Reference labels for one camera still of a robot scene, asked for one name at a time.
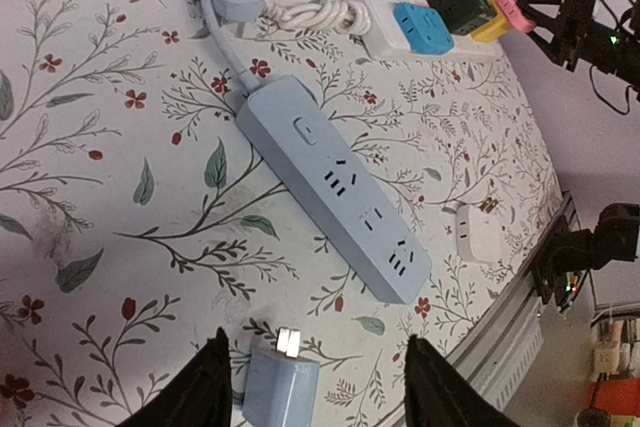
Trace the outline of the yellow cube socket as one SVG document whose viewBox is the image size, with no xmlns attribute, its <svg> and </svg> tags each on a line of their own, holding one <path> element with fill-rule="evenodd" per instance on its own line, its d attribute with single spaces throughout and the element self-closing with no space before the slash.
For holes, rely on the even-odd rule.
<svg viewBox="0 0 640 427">
<path fill-rule="evenodd" d="M 490 0 L 496 15 L 484 25 L 471 33 L 471 38 L 479 43 L 493 42 L 512 30 L 506 15 L 497 4 L 497 0 Z"/>
</svg>

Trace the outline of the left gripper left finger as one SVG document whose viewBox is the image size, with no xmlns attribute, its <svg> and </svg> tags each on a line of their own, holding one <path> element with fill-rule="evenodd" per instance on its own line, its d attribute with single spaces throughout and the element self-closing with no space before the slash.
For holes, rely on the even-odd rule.
<svg viewBox="0 0 640 427">
<path fill-rule="evenodd" d="M 223 328 L 147 405 L 120 427 L 229 427 L 233 392 L 229 339 Z"/>
</svg>

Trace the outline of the pink plug adapter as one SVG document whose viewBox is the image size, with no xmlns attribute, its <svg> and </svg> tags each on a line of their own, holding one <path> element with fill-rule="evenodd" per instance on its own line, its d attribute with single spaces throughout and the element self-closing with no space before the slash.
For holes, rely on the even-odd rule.
<svg viewBox="0 0 640 427">
<path fill-rule="evenodd" d="M 536 28 L 536 23 L 524 15 L 516 0 L 496 0 L 496 3 L 513 29 L 529 34 Z"/>
</svg>

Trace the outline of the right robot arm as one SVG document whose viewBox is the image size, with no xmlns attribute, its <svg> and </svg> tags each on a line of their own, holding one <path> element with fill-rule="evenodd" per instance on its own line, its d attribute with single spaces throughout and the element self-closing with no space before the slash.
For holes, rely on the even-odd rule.
<svg viewBox="0 0 640 427">
<path fill-rule="evenodd" d="M 554 64 L 573 72 L 579 62 L 590 65 L 589 80 L 598 70 L 626 83 L 624 99 L 639 92 L 639 0 L 628 0 L 630 8 L 613 14 L 609 27 L 594 18 L 602 0 L 516 0 L 524 17 L 552 34 L 549 40 L 536 31 L 528 37 Z"/>
</svg>

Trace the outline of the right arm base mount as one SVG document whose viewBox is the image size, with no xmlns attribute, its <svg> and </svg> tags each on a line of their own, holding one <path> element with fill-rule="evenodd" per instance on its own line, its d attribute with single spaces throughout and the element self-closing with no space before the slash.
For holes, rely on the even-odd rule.
<svg viewBox="0 0 640 427">
<path fill-rule="evenodd" d="M 582 281 L 583 271 L 600 270 L 612 261 L 639 258 L 639 206 L 613 203 L 600 213 L 592 230 L 572 231 L 562 215 L 530 260 L 536 293 L 544 305 L 554 301 L 561 311 Z"/>
</svg>

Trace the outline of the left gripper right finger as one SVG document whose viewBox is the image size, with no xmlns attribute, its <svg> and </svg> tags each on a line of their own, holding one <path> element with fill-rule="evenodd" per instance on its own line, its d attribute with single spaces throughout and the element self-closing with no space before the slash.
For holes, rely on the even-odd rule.
<svg viewBox="0 0 640 427">
<path fill-rule="evenodd" d="M 424 338 L 409 338 L 404 376 L 408 426 L 517 427 L 484 400 Z"/>
</svg>

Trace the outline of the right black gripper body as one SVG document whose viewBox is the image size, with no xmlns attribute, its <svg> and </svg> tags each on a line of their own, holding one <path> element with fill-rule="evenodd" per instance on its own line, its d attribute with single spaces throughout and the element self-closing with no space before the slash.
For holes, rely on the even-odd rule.
<svg viewBox="0 0 640 427">
<path fill-rule="evenodd" d="M 583 60 L 632 87 L 639 85 L 639 1 L 620 15 L 613 27 L 594 19 L 595 0 L 568 0 L 573 13 L 555 21 L 553 39 L 561 46 L 564 64 L 573 71 Z"/>
</svg>

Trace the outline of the cyan plug adapter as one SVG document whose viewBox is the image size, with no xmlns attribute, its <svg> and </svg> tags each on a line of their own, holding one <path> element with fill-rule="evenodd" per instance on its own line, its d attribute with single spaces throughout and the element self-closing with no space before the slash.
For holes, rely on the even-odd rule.
<svg viewBox="0 0 640 427">
<path fill-rule="evenodd" d="M 454 40 L 441 15 L 433 8 L 398 3 L 394 17 L 412 52 L 441 56 L 454 48 Z"/>
</svg>

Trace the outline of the light blue charger plug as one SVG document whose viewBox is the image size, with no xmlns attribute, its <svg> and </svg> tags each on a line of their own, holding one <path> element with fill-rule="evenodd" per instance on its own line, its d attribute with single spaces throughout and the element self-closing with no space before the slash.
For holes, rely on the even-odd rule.
<svg viewBox="0 0 640 427">
<path fill-rule="evenodd" d="M 242 415 L 256 427 L 312 425 L 320 363 L 300 355 L 301 333 L 281 328 L 273 349 L 252 351 Z"/>
</svg>

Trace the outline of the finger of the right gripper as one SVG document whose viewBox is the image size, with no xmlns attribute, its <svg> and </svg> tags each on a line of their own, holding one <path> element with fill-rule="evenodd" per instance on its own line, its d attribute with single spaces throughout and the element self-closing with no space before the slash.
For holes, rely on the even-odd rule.
<svg viewBox="0 0 640 427">
<path fill-rule="evenodd" d="M 544 39 L 540 34 L 538 34 L 535 30 L 532 30 L 529 33 L 529 38 L 552 63 L 556 65 L 564 64 L 565 60 L 561 52 L 561 46 L 556 39 L 548 41 Z"/>
<path fill-rule="evenodd" d="M 573 13 L 573 6 L 568 0 L 516 0 L 522 13 L 534 22 L 555 22 L 561 18 L 567 18 Z M 558 11 L 555 17 L 535 8 L 536 5 L 556 6 Z"/>
</svg>

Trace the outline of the white long power strip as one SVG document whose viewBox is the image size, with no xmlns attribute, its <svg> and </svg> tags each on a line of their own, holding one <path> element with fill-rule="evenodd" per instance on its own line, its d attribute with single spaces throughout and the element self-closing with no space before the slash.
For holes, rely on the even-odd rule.
<svg viewBox="0 0 640 427">
<path fill-rule="evenodd" d="M 499 58 L 504 51 L 498 41 L 479 43 L 470 35 L 453 36 L 453 47 L 443 54 L 421 54 L 410 46 L 402 31 L 401 23 L 395 17 L 398 4 L 427 8 L 426 0 L 348 0 L 363 4 L 369 14 L 371 27 L 362 35 L 362 41 L 369 56 L 375 60 L 449 60 L 449 61 L 490 61 Z"/>
</svg>

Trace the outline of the white plug adapter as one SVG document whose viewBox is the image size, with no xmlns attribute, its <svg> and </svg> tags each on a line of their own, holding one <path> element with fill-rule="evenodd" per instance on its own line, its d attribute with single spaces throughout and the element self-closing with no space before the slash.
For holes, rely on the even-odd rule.
<svg viewBox="0 0 640 427">
<path fill-rule="evenodd" d="M 501 258 L 501 230 L 496 215 L 463 205 L 455 215 L 455 244 L 465 262 L 492 264 Z"/>
</svg>

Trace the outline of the light blue power strip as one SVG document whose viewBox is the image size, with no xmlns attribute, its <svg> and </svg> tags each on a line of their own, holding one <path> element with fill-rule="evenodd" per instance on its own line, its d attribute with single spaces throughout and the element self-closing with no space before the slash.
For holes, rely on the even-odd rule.
<svg viewBox="0 0 640 427">
<path fill-rule="evenodd" d="M 300 80 L 252 92 L 236 124 L 377 300 L 417 299 L 427 252 Z"/>
</svg>

